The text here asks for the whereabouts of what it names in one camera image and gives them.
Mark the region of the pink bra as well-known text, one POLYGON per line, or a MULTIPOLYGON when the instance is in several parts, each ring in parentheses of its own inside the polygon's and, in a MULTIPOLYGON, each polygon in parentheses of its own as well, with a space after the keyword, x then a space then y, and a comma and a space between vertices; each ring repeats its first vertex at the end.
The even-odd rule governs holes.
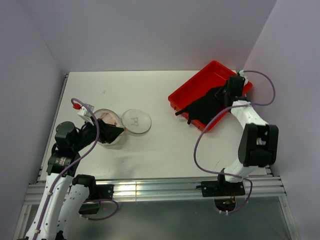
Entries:
POLYGON ((117 126, 118 125, 118 117, 109 111, 102 111, 97 113, 97 118, 101 119, 105 124, 109 124, 109 125, 114 125, 117 126))

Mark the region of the white mesh laundry bag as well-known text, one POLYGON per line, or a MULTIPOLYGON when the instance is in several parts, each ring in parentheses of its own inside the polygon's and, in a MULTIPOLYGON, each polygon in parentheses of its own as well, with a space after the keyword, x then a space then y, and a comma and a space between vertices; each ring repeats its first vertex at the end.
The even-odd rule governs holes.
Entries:
POLYGON ((118 125, 116 126, 124 128, 124 132, 112 144, 103 144, 98 142, 104 147, 110 147, 120 144, 127 133, 133 135, 143 135, 148 132, 152 126, 150 115, 140 109, 128 109, 122 115, 118 115, 112 110, 102 108, 94 112, 95 117, 97 118, 97 113, 100 113, 102 111, 115 114, 118 120, 118 125))

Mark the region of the black bra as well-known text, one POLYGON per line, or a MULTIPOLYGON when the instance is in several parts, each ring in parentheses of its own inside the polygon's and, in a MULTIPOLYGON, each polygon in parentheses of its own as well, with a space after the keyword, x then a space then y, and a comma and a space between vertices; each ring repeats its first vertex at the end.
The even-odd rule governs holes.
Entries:
POLYGON ((209 89, 204 96, 193 101, 180 111, 177 111, 175 115, 179 116, 183 113, 187 113, 188 125, 190 125, 193 120, 197 120, 206 126, 220 111, 225 108, 221 98, 224 89, 224 86, 209 89))

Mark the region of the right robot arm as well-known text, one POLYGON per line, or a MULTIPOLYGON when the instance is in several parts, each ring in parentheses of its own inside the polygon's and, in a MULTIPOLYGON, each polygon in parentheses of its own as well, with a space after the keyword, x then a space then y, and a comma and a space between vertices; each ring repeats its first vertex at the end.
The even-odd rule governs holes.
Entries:
POLYGON ((254 170, 274 164, 277 158, 279 129, 263 120, 243 96, 245 83, 243 76, 232 75, 215 94, 243 129, 236 160, 221 171, 228 184, 240 183, 254 170))

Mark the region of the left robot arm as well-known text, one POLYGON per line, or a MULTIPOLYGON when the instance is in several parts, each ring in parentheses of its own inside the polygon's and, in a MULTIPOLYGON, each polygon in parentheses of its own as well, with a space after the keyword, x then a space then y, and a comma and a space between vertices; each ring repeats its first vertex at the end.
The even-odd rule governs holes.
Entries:
POLYGON ((45 189, 25 235, 26 240, 65 240, 67 228, 79 213, 85 200, 96 194, 96 179, 92 175, 76 174, 83 157, 79 152, 97 143, 111 144, 125 131, 102 119, 86 122, 77 128, 72 122, 60 123, 55 144, 47 163, 45 189))

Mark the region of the red plastic tray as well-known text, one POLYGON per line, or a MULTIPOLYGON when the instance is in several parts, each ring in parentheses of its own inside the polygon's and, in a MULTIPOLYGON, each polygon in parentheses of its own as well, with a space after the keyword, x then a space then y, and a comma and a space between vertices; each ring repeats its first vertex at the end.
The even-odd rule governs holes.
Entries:
MULTIPOLYGON (((170 106, 178 112, 204 96, 211 88, 223 87, 230 76, 235 75, 235 72, 214 60, 168 96, 170 106)), ((181 116, 188 121, 187 113, 182 113, 181 116)), ((198 120, 193 120, 190 124, 200 131, 206 127, 198 120)))

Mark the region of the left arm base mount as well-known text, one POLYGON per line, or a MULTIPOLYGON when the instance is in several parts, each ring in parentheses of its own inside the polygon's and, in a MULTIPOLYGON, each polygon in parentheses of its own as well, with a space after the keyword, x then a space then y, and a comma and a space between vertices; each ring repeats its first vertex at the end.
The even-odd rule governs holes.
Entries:
POLYGON ((80 207, 80 215, 95 215, 102 206, 102 200, 112 200, 114 193, 113 184, 98 184, 93 193, 90 193, 80 207))

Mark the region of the aluminium frame rail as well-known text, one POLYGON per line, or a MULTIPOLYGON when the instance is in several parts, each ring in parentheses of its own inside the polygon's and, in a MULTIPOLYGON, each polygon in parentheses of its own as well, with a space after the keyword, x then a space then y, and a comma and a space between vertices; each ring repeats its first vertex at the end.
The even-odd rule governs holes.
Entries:
MULTIPOLYGON (((99 185, 113 185, 112 198, 117 202, 152 202, 200 200, 202 191, 197 189, 203 181, 215 177, 191 177, 145 180, 97 180, 99 185)), ((286 195, 281 178, 268 175, 254 176, 252 198, 282 197, 286 195)))

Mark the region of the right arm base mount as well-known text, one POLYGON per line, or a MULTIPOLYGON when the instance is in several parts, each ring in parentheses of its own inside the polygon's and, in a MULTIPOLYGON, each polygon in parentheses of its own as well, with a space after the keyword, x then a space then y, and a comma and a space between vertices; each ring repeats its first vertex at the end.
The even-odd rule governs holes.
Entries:
POLYGON ((201 190, 203 197, 244 196, 245 187, 242 182, 230 183, 224 180, 202 181, 195 187, 201 190))

